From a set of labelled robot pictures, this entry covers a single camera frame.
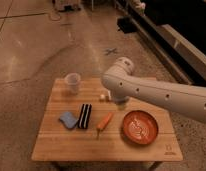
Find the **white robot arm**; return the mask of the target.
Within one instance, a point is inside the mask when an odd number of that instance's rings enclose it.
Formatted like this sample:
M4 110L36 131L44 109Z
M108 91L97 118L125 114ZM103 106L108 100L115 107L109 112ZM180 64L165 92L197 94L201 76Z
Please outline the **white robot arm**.
M206 87L138 78L134 69L129 58L120 57L102 75L114 103L133 97L206 124Z

